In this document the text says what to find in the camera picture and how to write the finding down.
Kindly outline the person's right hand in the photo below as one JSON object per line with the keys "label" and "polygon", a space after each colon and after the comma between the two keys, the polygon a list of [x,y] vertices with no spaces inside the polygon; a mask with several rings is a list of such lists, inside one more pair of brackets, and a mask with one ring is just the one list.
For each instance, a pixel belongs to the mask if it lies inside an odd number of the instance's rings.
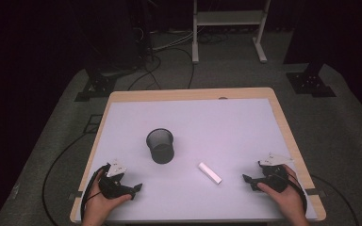
{"label": "person's right hand", "polygon": [[277,203],[280,212],[291,226],[310,226],[301,196],[293,186],[288,186],[281,193],[263,183],[258,183],[257,186]]}

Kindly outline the black tape square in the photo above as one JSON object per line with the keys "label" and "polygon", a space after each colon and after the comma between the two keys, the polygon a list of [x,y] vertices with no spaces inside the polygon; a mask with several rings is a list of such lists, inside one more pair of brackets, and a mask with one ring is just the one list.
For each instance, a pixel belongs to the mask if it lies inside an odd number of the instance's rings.
{"label": "black tape square", "polygon": [[100,127],[103,115],[102,114],[91,114],[87,124],[84,127],[84,134],[96,134]]}

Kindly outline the white table mat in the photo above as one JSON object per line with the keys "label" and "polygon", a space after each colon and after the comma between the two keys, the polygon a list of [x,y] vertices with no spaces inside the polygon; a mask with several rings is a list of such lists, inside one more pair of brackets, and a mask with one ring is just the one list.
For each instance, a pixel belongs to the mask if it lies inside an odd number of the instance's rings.
{"label": "white table mat", "polygon": [[[167,164],[156,163],[146,144],[157,128],[173,134]],[[258,161],[269,153],[289,151],[266,99],[111,103],[90,168],[117,159],[126,167],[123,184],[142,184],[109,215],[112,222],[278,220],[272,199],[242,177],[261,177]],[[199,170],[201,162],[222,178],[219,185]]]}

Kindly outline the black mesh pen holder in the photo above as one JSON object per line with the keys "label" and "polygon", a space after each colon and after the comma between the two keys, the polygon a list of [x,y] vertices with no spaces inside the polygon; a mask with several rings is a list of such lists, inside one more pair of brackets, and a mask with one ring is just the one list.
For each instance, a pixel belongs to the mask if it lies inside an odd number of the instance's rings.
{"label": "black mesh pen holder", "polygon": [[146,144],[156,163],[167,164],[173,160],[173,134],[169,130],[157,128],[151,131],[146,138]]}

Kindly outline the black stand base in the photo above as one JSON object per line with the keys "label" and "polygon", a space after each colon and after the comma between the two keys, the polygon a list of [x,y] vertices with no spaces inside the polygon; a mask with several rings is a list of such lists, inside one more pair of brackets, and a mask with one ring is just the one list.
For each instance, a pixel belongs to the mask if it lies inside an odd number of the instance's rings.
{"label": "black stand base", "polygon": [[297,94],[311,94],[313,97],[335,97],[333,90],[320,78],[322,62],[310,62],[300,73],[287,73],[289,83]]}
{"label": "black stand base", "polygon": [[77,93],[76,102],[87,102],[91,98],[108,97],[114,90],[117,76],[116,70],[109,65],[89,66],[86,68],[88,81]]}

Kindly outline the white metal stand frame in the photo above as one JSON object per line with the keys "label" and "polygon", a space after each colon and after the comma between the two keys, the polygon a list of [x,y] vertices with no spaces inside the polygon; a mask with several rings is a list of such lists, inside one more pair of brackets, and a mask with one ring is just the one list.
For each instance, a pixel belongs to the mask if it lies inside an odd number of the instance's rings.
{"label": "white metal stand frame", "polygon": [[193,0],[193,21],[192,21],[192,59],[193,63],[199,62],[198,28],[200,26],[221,26],[221,25],[257,25],[258,31],[253,37],[253,44],[261,63],[266,63],[267,57],[261,45],[261,39],[269,14],[271,0],[265,0],[261,10],[240,10],[240,11],[199,11],[198,0]]}

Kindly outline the person's left hand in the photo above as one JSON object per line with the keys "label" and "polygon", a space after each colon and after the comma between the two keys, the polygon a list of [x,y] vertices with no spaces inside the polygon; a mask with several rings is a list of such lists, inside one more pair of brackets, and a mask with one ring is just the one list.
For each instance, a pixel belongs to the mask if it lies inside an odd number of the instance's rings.
{"label": "person's left hand", "polygon": [[103,172],[100,170],[93,181],[85,204],[84,217],[81,226],[102,226],[109,214],[121,204],[131,200],[129,194],[116,199],[107,199],[101,194],[98,182]]}

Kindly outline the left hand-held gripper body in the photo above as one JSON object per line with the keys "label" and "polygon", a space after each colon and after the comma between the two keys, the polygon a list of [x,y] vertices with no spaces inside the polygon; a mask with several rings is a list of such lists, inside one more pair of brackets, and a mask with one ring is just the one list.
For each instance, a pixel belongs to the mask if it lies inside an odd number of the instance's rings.
{"label": "left hand-held gripper body", "polygon": [[105,198],[116,199],[126,194],[133,195],[132,187],[121,184],[125,172],[126,167],[117,159],[104,166],[103,174],[99,179],[99,188]]}

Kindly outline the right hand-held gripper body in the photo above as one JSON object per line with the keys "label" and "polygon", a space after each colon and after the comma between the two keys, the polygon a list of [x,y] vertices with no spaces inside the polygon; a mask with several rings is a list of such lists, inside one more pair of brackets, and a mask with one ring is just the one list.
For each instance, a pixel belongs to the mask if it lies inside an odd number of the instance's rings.
{"label": "right hand-held gripper body", "polygon": [[285,165],[292,162],[291,157],[276,153],[269,153],[265,159],[259,160],[258,165],[265,175],[264,184],[279,193],[283,192],[288,186],[288,173]]}

